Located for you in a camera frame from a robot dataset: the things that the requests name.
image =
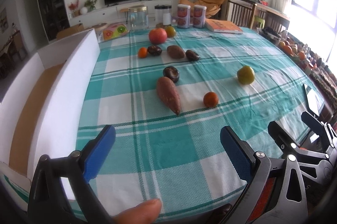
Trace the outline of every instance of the glass jar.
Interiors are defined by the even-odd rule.
[[[172,19],[172,6],[168,4],[156,5],[154,7],[155,11],[155,22],[162,23],[164,26],[171,25]]]
[[[128,10],[130,30],[144,30],[149,28],[149,16],[147,6],[134,6]]]

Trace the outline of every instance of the finger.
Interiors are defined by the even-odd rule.
[[[160,199],[151,199],[121,212],[114,220],[117,224],[150,224],[157,219],[160,210]]]

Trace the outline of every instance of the red tomato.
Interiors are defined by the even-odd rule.
[[[167,40],[167,33],[162,28],[152,29],[149,32],[149,40],[152,44],[162,44]]]

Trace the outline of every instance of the window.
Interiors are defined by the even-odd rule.
[[[328,60],[337,33],[337,0],[292,0],[289,32]]]

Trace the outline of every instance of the canned drink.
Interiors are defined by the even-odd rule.
[[[204,28],[206,19],[206,6],[195,5],[193,12],[193,27]]]
[[[189,28],[191,6],[185,4],[178,4],[178,28]]]

